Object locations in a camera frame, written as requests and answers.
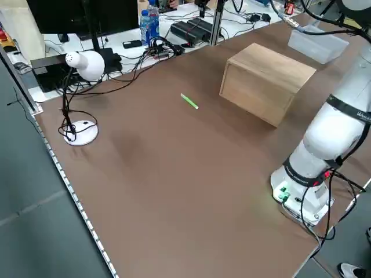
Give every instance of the computer monitor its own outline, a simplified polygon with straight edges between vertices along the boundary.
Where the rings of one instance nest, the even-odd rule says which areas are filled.
[[[89,38],[83,1],[88,2],[97,35],[138,28],[136,0],[27,0],[42,34],[76,33]]]

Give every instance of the black device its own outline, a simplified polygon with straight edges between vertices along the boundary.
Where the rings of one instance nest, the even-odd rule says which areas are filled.
[[[140,40],[136,39],[136,40],[129,41],[129,42],[123,42],[122,46],[123,46],[123,48],[128,49],[128,48],[142,46],[142,43],[141,43]]]
[[[265,22],[271,22],[271,16],[269,15],[269,14],[267,14],[267,13],[263,13],[262,15],[261,15],[261,20],[262,21],[265,21]]]
[[[138,27],[137,3],[135,0],[65,0],[50,5],[48,0],[27,0],[35,21],[43,34],[90,33],[94,51],[101,54],[105,62],[105,73],[120,71],[121,58],[111,48],[99,48],[97,30],[104,32],[120,32]],[[53,76],[65,77],[65,61],[53,64],[61,70],[53,69]],[[40,87],[50,89],[46,79],[38,79]]]
[[[210,39],[210,35],[207,31],[184,21],[173,23],[170,26],[170,31],[171,33],[193,44],[196,44],[200,41],[207,42]]]
[[[207,33],[205,37],[206,41],[210,41],[211,30],[213,29],[213,24],[208,23],[207,21],[202,20],[200,18],[189,19],[187,23],[193,26],[196,26],[197,28],[203,29]]]
[[[250,22],[258,22],[259,20],[260,20],[260,15],[259,14],[253,14],[252,16],[250,16],[250,18],[249,18],[249,21]]]
[[[66,64],[66,54],[31,61],[32,71],[43,92],[60,88],[70,67]]]
[[[90,39],[84,0],[27,0],[42,34],[76,33]],[[138,28],[136,0],[90,0],[90,20],[98,36]]]

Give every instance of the sneaker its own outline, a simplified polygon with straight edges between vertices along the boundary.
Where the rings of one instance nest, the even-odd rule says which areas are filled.
[[[350,264],[338,264],[337,270],[343,278],[365,278],[366,270]]]

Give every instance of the brown table surface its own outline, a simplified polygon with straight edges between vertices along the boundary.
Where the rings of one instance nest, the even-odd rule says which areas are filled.
[[[347,37],[352,43],[342,58],[323,66],[287,46],[290,31],[272,24],[164,61],[115,93],[77,97],[71,109],[99,121],[99,136],[85,147],[71,147],[58,134],[61,99],[43,105],[37,121],[120,277],[290,277],[315,248],[281,214],[269,177],[362,41]],[[318,69],[277,129],[219,96],[225,62],[253,42]],[[120,85],[104,82],[96,91]],[[367,140],[342,172],[364,184],[370,163]],[[335,220],[350,196],[333,186]]]

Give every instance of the plastic bottle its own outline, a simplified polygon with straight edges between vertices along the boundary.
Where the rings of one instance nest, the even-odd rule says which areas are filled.
[[[148,10],[141,11],[140,18],[141,44],[148,45],[151,39],[151,19]]]
[[[151,19],[151,35],[150,39],[160,36],[159,32],[159,12],[156,7],[156,0],[149,0],[148,14]]]

